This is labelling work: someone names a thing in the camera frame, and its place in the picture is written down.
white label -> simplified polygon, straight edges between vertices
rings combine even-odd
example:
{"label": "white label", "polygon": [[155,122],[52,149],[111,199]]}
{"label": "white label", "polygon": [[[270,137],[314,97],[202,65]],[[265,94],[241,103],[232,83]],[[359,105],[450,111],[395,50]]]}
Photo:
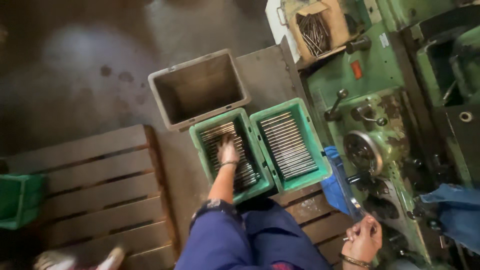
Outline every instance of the white label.
{"label": "white label", "polygon": [[382,46],[384,48],[388,47],[388,45],[390,45],[390,43],[388,43],[387,35],[385,33],[380,35],[380,41],[382,42]]}

wooden pallet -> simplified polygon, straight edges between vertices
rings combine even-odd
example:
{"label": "wooden pallet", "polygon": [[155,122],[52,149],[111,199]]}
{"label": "wooden pallet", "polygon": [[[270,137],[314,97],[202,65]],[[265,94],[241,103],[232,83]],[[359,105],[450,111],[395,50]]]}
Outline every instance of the wooden pallet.
{"label": "wooden pallet", "polygon": [[48,249],[97,263],[121,245],[126,269],[174,266],[180,247],[155,133],[136,125],[6,159],[11,173],[45,173],[39,222]]}
{"label": "wooden pallet", "polygon": [[345,231],[353,225],[353,220],[328,204],[322,185],[316,183],[299,191],[271,198],[295,218],[334,269],[341,270],[338,254],[342,251]]}

gray plastic crate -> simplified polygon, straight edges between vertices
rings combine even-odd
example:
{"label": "gray plastic crate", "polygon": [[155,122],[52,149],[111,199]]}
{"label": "gray plastic crate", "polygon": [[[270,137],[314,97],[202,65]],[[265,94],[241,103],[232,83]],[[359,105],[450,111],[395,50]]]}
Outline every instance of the gray plastic crate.
{"label": "gray plastic crate", "polygon": [[184,129],[250,102],[229,49],[148,76],[167,128]]}

sleeve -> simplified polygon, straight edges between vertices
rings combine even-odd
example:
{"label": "sleeve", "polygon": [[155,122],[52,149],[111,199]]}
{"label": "sleeve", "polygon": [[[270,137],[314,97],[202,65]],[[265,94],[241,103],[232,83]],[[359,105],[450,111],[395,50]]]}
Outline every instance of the sleeve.
{"label": "sleeve", "polygon": [[190,237],[175,269],[262,269],[252,265],[243,219],[234,206],[223,200],[205,202],[193,215]]}

hand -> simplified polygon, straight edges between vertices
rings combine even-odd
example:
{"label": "hand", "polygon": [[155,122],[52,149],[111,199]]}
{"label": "hand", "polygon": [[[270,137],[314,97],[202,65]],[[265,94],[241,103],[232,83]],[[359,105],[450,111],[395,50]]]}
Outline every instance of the hand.
{"label": "hand", "polygon": [[220,163],[227,161],[238,162],[240,160],[237,149],[235,149],[235,145],[233,144],[233,139],[229,134],[223,135],[222,139],[217,144],[217,149],[217,157]]}
{"label": "hand", "polygon": [[343,245],[342,254],[357,260],[371,262],[382,247],[382,227],[370,215],[347,229],[347,236],[348,241]]}

